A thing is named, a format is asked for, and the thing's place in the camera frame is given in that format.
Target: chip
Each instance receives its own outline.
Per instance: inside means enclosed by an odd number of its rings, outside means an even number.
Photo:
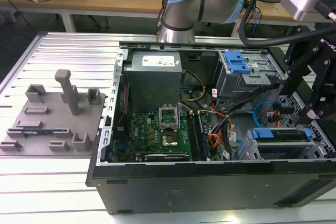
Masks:
[[[162,132],[163,146],[178,146],[177,132]]]

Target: sticker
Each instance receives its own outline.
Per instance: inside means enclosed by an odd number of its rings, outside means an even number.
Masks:
[[[256,63],[248,63],[247,64],[250,68],[258,68],[258,65]]]
[[[143,67],[174,67],[174,56],[145,55],[142,57]]]
[[[22,133],[24,134],[33,134],[33,135],[37,135],[36,131],[22,131]]]
[[[267,116],[273,116],[274,113],[275,113],[275,111],[270,111],[270,112],[267,112],[266,114],[267,114]]]
[[[223,151],[223,156],[224,156],[227,160],[230,160],[230,153],[227,152],[226,150]]]
[[[236,142],[236,141],[237,141],[237,140],[236,140],[236,132],[231,132],[230,140],[231,140],[232,142]]]
[[[212,89],[212,97],[217,98],[217,89]]]

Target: yellow wire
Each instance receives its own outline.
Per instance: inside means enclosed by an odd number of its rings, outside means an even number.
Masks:
[[[201,99],[205,95],[205,86],[203,85],[203,82],[200,80],[200,78],[197,75],[192,73],[190,70],[186,70],[186,72],[190,73],[193,77],[195,77],[200,82],[200,84],[202,85],[203,91],[202,91],[202,94],[197,98],[179,99],[179,101],[180,102],[195,102],[195,101],[198,101],[199,99]]]

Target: robotic arm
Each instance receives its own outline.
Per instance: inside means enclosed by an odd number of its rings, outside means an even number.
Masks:
[[[308,31],[298,29],[292,36],[250,40],[244,32],[245,23],[257,0],[251,0],[242,18],[239,37],[249,47],[270,47],[290,44],[284,59],[287,79],[279,88],[280,95],[293,94],[303,76],[313,72],[316,79],[312,93],[307,94],[306,108],[297,123],[306,124],[314,119],[336,120],[336,25]],[[196,21],[231,23],[240,13],[243,0],[164,0],[163,21],[158,34],[159,42],[194,43],[193,26]],[[336,0],[281,0],[282,6],[302,22],[336,21]]]
[[[232,23],[244,0],[167,0],[158,41],[194,43],[194,23]]]

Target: blue latch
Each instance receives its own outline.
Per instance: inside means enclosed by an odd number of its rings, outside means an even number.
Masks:
[[[252,136],[256,138],[274,138],[272,130],[269,128],[255,128],[251,130]]]
[[[304,133],[306,134],[306,136],[307,136],[307,138],[308,139],[312,139],[312,137],[313,137],[313,133],[311,133],[311,130],[310,129],[308,129],[308,128],[304,128]]]
[[[230,66],[231,73],[251,73],[247,66],[246,59],[239,51],[225,51],[225,60]]]

